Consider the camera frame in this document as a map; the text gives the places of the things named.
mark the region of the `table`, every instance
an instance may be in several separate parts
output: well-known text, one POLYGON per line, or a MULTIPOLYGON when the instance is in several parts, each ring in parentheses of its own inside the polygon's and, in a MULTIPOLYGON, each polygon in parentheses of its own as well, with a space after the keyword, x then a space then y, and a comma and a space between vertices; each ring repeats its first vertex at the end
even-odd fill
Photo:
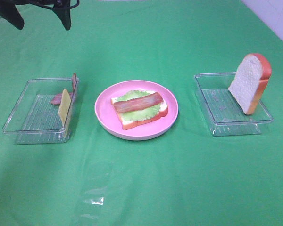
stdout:
POLYGON ((49 10, 0 19, 0 226, 283 226, 283 42, 238 0, 83 0, 65 31, 49 10), (260 52, 274 117, 261 135, 214 137, 194 75, 232 72, 260 52), (1 131, 29 79, 80 79, 72 136, 14 145, 1 131), (120 81, 147 80, 176 96, 164 135, 134 142, 99 124, 94 103, 120 81))

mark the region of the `plastic tray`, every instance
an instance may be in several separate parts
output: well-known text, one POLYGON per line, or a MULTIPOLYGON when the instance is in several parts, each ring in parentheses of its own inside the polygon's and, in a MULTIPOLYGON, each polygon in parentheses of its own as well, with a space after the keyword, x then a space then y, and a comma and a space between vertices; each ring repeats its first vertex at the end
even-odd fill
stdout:
POLYGON ((29 80, 2 128, 3 133, 9 135, 15 144, 63 143, 69 140, 69 124, 78 83, 77 79, 63 126, 58 115, 59 105, 52 105, 50 101, 64 88, 72 92, 72 79, 29 80))
POLYGON ((264 124, 273 117, 262 101, 252 115, 245 115, 228 91, 235 77, 230 73, 202 73, 195 75, 196 96, 213 136, 261 134, 264 124))

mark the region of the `yellow cheese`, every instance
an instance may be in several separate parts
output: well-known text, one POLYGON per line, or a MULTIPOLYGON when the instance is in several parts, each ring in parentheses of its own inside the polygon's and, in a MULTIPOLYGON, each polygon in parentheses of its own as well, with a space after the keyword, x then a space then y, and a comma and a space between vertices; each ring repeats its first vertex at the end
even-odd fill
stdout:
POLYGON ((67 113, 70 107, 70 102, 71 102, 70 95, 68 91, 64 89, 62 93, 61 104, 60 107, 58 108, 58 115, 60 116, 63 126, 65 125, 67 113))

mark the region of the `pink plate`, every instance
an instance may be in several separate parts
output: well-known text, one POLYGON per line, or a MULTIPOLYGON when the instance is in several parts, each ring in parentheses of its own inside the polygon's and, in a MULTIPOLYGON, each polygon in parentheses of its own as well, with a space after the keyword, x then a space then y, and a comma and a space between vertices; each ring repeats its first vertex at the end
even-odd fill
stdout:
POLYGON ((178 103, 174 95, 165 87, 143 80, 130 80, 114 84, 105 89, 97 98, 94 106, 95 114, 101 125, 109 133, 126 140, 148 140, 165 133, 178 116, 178 103), (160 119, 123 130, 117 114, 111 104, 112 97, 119 97, 130 90, 153 90, 159 92, 168 105, 168 114, 160 119))

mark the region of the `white bread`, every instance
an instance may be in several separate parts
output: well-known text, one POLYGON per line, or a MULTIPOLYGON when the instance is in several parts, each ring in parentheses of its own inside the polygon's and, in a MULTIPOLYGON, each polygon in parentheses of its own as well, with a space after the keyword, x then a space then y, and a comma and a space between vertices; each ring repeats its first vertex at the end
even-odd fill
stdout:
MULTIPOLYGON (((151 91, 151 90, 147 90, 147 92, 150 93, 150 94, 154 93, 154 91, 151 91)), ((111 98, 111 103, 114 104, 117 98, 118 97, 111 98)), ((152 117, 150 119, 145 119, 143 121, 126 121, 121 116, 121 114, 116 112, 120 122, 122 123, 122 129, 123 130, 132 129, 132 128, 137 127, 137 126, 140 126, 140 125, 152 122, 152 121, 156 121, 156 120, 160 119, 161 117, 165 117, 167 115, 167 113, 168 113, 168 106, 167 106, 165 100, 161 103, 160 110, 154 117, 152 117)))
POLYGON ((245 114, 253 114, 271 76, 268 60, 260 53, 250 53, 238 66, 228 90, 245 114))

